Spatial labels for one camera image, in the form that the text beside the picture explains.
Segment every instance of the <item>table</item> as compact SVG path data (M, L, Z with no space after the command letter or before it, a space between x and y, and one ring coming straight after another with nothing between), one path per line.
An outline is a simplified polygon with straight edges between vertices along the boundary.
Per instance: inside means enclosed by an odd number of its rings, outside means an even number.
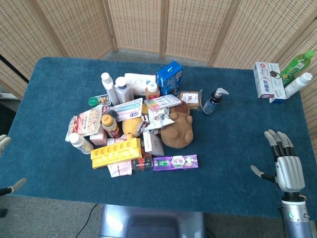
M224 95L206 116L191 110L193 142L165 155L197 154L199 168L134 172L111 178L107 167L92 169L89 155L65 142L73 115L89 109L88 98L105 92L100 75L116 79L126 72L155 74L161 64L93 59L43 58L36 64L0 160L0 186L22 177L17 194L123 206L279 217L282 192L250 169L273 174L264 131L286 133L301 158L308 210L317 218L317 166L299 93L284 104L258 99L253 72L242 69L184 67L181 90L203 89L203 102L218 87Z

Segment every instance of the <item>green lid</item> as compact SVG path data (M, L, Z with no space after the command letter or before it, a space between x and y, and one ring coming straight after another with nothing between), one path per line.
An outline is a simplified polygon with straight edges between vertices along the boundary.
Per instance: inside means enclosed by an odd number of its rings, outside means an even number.
M311 57L313 57L315 55L315 52L314 51L307 51L305 53L305 58L308 58L310 59Z
M99 100L98 100L98 98L96 98L96 97L91 97L89 100L88 100L88 104L89 104L89 106L91 106L91 107L95 107L95 106L97 106L98 104L99 104Z

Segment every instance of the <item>metal base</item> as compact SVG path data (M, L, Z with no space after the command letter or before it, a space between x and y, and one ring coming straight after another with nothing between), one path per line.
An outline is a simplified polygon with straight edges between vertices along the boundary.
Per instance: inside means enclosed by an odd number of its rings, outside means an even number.
M201 212L105 205L99 238L205 238Z

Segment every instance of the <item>brown cap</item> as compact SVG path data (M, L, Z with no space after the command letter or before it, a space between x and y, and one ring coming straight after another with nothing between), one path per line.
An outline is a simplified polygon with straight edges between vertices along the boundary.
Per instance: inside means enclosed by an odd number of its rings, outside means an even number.
M101 118L101 122L103 125L105 126L110 126L113 123L113 118L110 115L103 115L103 117Z

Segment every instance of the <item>brown plush toy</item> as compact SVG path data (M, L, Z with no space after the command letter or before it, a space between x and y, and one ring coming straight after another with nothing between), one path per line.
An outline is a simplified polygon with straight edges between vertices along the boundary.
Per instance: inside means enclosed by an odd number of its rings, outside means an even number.
M160 130L165 145L178 149L192 142L194 137L192 130L193 118L189 115L189 111L189 106L185 102L170 109L169 118L175 123Z

